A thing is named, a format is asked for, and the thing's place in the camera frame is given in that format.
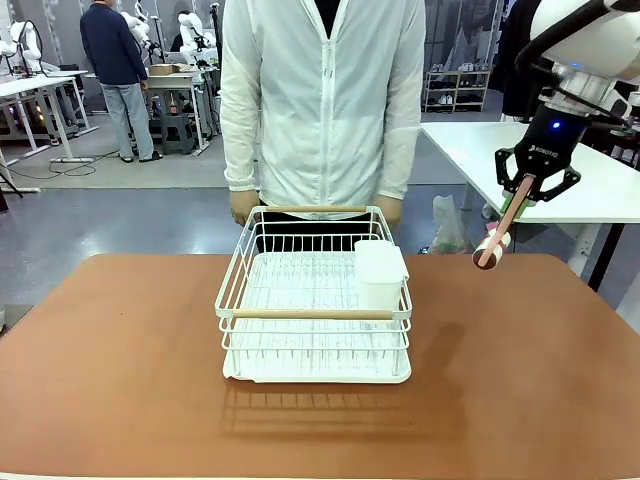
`brown table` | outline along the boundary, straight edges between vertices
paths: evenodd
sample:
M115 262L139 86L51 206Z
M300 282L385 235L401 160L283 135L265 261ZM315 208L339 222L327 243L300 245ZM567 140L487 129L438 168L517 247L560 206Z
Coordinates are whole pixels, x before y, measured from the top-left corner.
M640 474L640 339L560 261L481 272L410 257L413 376L400 386L225 380L214 298L228 261L94 257L10 331L0 472Z

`stool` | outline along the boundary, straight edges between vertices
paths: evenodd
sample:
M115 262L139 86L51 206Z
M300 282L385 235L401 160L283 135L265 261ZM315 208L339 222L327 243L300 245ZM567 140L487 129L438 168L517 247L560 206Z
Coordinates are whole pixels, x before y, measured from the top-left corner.
M189 155L196 148L196 138L191 130L189 115L162 115L162 149L165 153L180 150Z

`desk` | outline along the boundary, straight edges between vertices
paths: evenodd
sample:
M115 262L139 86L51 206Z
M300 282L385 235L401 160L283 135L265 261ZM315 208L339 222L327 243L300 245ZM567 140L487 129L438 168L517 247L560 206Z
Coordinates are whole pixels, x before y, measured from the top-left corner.
M222 376L214 301L229 258L93 257L0 340L0 472L640 471L640 337L560 261L512 255L482 272L468 256L408 257L406 383L256 385Z
M58 103L58 98L55 92L57 87L64 85L65 83L73 83L78 101L81 102L80 93L78 91L75 78L73 77L66 77L66 76L59 76L59 75L53 76L53 77L46 77L44 75L39 75L37 77L15 80L15 81L0 84L0 99L5 100L4 102L1 102L2 105L14 104L14 103L18 105L18 112L20 114L22 124L24 125L25 130L27 131L27 135L29 137L29 141L31 143L31 148L32 148L31 152L29 152L26 156L11 160L7 162L6 165L3 164L1 166L5 166L5 167L11 166L23 158L32 156L36 153L40 153L50 148L50 146L38 148L37 145L35 144L35 140L33 139L33 132L31 130L31 126L29 123L29 118L27 117L26 112L24 110L24 106L22 104L23 100L33 97L33 95L31 96L25 95L26 92L30 92L30 91L41 91L42 103L44 103L45 98L47 97L49 98L49 104L51 105L51 110L55 119L55 125L52 128L54 128L55 132L60 137L60 141L62 142L62 145L66 153L66 158L57 159L53 161L64 162L64 163L79 163L79 162L84 163L86 161L90 161L90 159L74 158L73 152L71 151L71 145L69 144L69 140L67 139L67 135L64 129L64 125L66 125L66 122L62 121L62 114L60 113L60 105ZM85 127L89 129L88 121L86 121ZM22 191L26 193L33 193L33 192L39 192L40 189L22 189Z
M204 95L209 95L208 92L203 94L203 97L198 101L198 92L196 86L203 83L201 79L202 75L209 75L210 71L188 71L172 73L171 75L150 75L148 84L149 90L161 91L161 90L188 90L191 92L191 98L193 99L194 113L196 116L196 130L198 133L198 149L193 153L194 156L200 155L207 148L209 148L209 142L205 140L202 133L202 121L207 119L210 125L213 125L213 119L211 118L211 112L206 111L204 108Z
M6 105L6 104L14 104L14 103L18 105L18 112L22 120L22 124L24 125L24 128L27 131L27 135L29 137L29 142L31 144L31 152L29 152L26 156L23 156L22 158L27 158L29 156L35 155L36 153L40 153L50 148L49 145L47 145L46 147L40 147L40 148L37 147L35 140L33 138L33 132L31 131L29 118L27 117L27 114L24 110L24 106L22 104L23 100L30 98L29 96L25 96L24 93L32 90L42 90L43 95L45 97L49 96L49 101L51 104L51 108L53 110L53 115L56 120L56 127L55 127L56 131L60 134L60 138L62 139L62 143L65 146L65 150L67 151L67 154L69 155L69 157L72 157L71 149L69 147L69 142L64 132L64 128L61 127L63 125L61 120L62 115L60 114L60 106L58 105L58 99L55 94L55 89L54 89L53 95L51 95L49 92L49 88L65 84L68 81L71 81L71 78L68 78L68 77L47 78L45 76L38 76L38 77L15 80L15 81L0 84L0 100L4 99L3 102L0 101L0 106ZM4 159L0 158L0 167L4 167L3 170L6 172L6 175L9 178L9 181L12 180L11 172L9 172L9 170L6 167L13 165L14 163L20 160L21 158L17 158L5 164ZM19 190L24 193L40 192L39 188L19 189Z
M86 75L89 73L88 70L60 70L59 72L47 72L47 76L49 78L60 78L60 77L71 77L71 83L73 84L73 89L76 95L76 99L78 100L78 109L80 110L80 114L82 115L82 121L84 122L85 128L78 132L78 136L86 135L87 133L94 132L98 130L100 127L91 127L89 125L89 119L87 118L87 112L84 108L84 99L80 94L80 90L78 89L78 83L76 82L76 77Z
M527 130L520 123L425 123L423 131L496 210L504 203L496 180L495 153L514 147ZM576 246L569 266L581 275L602 223L640 223L640 172L578 145L572 166L582 174L575 187L529 208L520 223L573 224ZM469 207L471 196L465 199Z

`gray floor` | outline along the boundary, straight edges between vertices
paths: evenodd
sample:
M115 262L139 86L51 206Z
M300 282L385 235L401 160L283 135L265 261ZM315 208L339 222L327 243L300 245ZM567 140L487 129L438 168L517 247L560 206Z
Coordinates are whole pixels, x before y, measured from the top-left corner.
M410 187L396 235L405 253L416 253L434 238L435 195L453 195L460 205L464 187ZM230 253L240 234L229 215L226 189L50 190L23 200L9 196L9 203L10 212L0 215L0 305L41 302L92 255ZM476 242L483 237L482 203L477 197L472 212L470 231ZM525 238L528 232L520 228L518 236ZM612 306L640 270L635 254L639 241L640 227L628 227L601 291ZM566 260L572 242L558 228L549 227L533 240L518 243L517 249ZM593 261L585 278L592 268Z
M487 122L500 118L501 95L490 91L484 112L425 113L425 122ZM95 157L117 150L113 129L106 115L90 118L96 132L72 139L71 147L77 157ZM3 143L2 151L7 160L29 150L26 143ZM215 137L211 146L199 157L191 155L167 155L163 160L151 164L126 165L116 158L104 158L94 165L95 172L87 176L54 176L49 169L52 158L64 156L62 147L51 148L43 153L22 160L12 166L14 182L19 187L40 188L207 188L225 187L224 148L221 137ZM55 166L64 171L75 168ZM90 173L88 169L74 170L74 175ZM448 185L464 183L462 176L434 148L430 140L420 135L416 148L416 160L411 175L412 185Z

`wooden handle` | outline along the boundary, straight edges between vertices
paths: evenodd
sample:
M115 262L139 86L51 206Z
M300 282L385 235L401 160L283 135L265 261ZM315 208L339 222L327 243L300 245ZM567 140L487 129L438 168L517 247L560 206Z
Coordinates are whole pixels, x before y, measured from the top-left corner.
M265 207L265 212L270 213L367 213L367 207Z
M268 318L272 320L393 320L391 310L233 310L235 318Z

